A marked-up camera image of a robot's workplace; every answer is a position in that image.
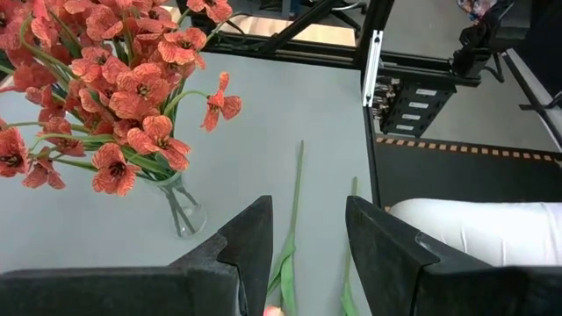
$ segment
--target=flower bouquet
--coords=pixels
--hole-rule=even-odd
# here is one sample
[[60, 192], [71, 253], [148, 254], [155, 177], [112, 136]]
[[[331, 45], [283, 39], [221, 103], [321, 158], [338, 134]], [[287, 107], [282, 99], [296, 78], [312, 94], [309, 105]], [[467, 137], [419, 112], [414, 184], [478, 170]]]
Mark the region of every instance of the flower bouquet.
[[[227, 73], [214, 95], [184, 91], [193, 71], [205, 68], [199, 51], [232, 9], [226, 0], [188, 0], [175, 22], [164, 1], [0, 0], [0, 48], [15, 67], [0, 68], [13, 75], [13, 86], [1, 91], [23, 92], [40, 110], [36, 122], [0, 119], [0, 176], [24, 174], [26, 187], [63, 189], [55, 170], [62, 163], [94, 171], [94, 191], [119, 196], [140, 177], [165, 193], [178, 235], [200, 229], [190, 220], [200, 205], [181, 177], [190, 147], [174, 138], [177, 105], [190, 94], [204, 97], [207, 132], [220, 115], [240, 112], [241, 99], [224, 96]], [[218, 24], [208, 38], [179, 29], [190, 11]], [[42, 128], [29, 148], [19, 126]], [[86, 152], [91, 162], [73, 159]]]

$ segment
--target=floor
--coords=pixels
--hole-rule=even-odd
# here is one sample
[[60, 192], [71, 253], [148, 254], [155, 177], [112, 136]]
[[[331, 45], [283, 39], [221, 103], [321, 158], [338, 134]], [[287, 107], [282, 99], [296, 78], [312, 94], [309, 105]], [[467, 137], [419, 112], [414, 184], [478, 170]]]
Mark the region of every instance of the floor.
[[[236, 9], [252, 7], [256, 1], [230, 0]], [[385, 29], [384, 49], [448, 58], [459, 49], [458, 35], [471, 24], [455, 0], [429, 0], [420, 5], [416, 0], [397, 0]], [[364, 16], [359, 10], [348, 11], [359, 23]], [[345, 26], [334, 17], [322, 24]], [[488, 73], [482, 84], [474, 88], [458, 87], [458, 93], [445, 105], [439, 116], [423, 135], [424, 138], [522, 147], [556, 151], [551, 136], [540, 118], [519, 110], [528, 103], [515, 78], [505, 71], [501, 84]]]

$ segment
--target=clear glass vase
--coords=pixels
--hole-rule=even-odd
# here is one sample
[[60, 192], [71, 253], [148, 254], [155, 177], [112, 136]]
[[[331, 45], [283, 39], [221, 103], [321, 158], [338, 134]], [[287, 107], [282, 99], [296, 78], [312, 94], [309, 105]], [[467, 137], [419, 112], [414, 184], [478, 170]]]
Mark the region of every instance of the clear glass vase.
[[178, 238], [186, 239], [200, 232], [207, 221], [203, 206], [187, 191], [184, 174], [176, 173], [160, 181], [146, 181], [158, 188], [168, 200], [172, 229]]

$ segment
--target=white cushion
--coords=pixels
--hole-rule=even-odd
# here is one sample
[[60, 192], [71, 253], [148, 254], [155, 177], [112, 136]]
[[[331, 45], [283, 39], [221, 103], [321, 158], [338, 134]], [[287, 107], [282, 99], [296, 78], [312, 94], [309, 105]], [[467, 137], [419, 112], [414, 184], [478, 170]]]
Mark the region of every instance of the white cushion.
[[426, 198], [392, 215], [493, 266], [562, 264], [562, 203], [470, 203]]

